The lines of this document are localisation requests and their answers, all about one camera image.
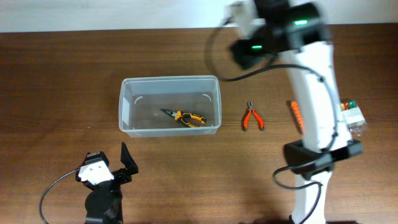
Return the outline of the red handled cutting pliers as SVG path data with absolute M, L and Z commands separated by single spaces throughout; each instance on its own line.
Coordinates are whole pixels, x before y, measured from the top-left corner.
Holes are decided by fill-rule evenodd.
M 249 101 L 248 102 L 248 108 L 243 116 L 243 122 L 242 122 L 242 129 L 243 131 L 247 131 L 248 130 L 248 122 L 249 119 L 251 117 L 251 115 L 253 115 L 258 123 L 259 129 L 261 131 L 265 130 L 265 123 L 263 121 L 263 119 L 259 116 L 259 114 L 257 113 L 257 111 L 254 108 L 254 103 Z

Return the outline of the yellow black long-nose pliers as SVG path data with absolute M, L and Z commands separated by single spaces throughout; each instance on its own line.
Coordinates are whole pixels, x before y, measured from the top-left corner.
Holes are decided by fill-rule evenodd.
M 177 123 L 180 123 L 187 128 L 199 128 L 201 124 L 205 124 L 207 122 L 204 116 L 196 113 L 186 113 L 181 110 L 172 111 L 168 109 L 161 109 L 161 111 L 169 115 Z

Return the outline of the orange socket bit holder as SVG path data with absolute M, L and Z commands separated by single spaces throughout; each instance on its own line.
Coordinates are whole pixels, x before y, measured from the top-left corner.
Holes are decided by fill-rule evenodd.
M 293 112 L 297 126 L 300 130 L 300 133 L 303 134 L 305 131 L 305 126 L 304 126 L 303 117 L 302 117 L 301 111 L 299 109 L 298 103 L 296 101 L 291 101 L 290 108 Z

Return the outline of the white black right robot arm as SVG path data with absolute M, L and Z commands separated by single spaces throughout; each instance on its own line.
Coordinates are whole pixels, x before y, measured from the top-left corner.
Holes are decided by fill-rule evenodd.
M 302 138 L 283 148 L 286 169 L 295 175 L 289 221 L 325 223 L 326 190 L 336 162 L 363 152 L 341 111 L 328 26 L 312 2 L 236 2 L 228 11 L 240 32 L 231 46 L 234 61 L 249 70 L 264 57 L 279 57 L 303 118 Z

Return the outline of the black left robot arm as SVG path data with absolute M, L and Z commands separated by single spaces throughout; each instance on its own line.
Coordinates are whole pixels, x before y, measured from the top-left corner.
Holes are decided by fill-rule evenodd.
M 132 181 L 139 168 L 124 142 L 121 143 L 123 168 L 110 171 L 109 160 L 103 151 L 88 153 L 78 168 L 75 179 L 91 190 L 85 200 L 86 223 L 122 223 L 122 184 Z

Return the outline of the clear plastic container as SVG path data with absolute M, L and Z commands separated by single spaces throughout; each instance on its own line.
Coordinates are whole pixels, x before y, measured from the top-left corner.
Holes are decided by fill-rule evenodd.
M 207 122 L 187 128 L 161 109 L 200 114 Z M 121 84 L 119 128 L 132 138 L 215 134 L 220 126 L 221 93 L 215 76 L 127 78 Z

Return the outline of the clear box of coloured bits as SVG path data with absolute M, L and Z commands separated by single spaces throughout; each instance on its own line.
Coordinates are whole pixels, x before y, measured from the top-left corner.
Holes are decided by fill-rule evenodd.
M 345 99 L 340 103 L 340 108 L 348 131 L 361 136 L 368 129 L 368 125 L 357 101 Z

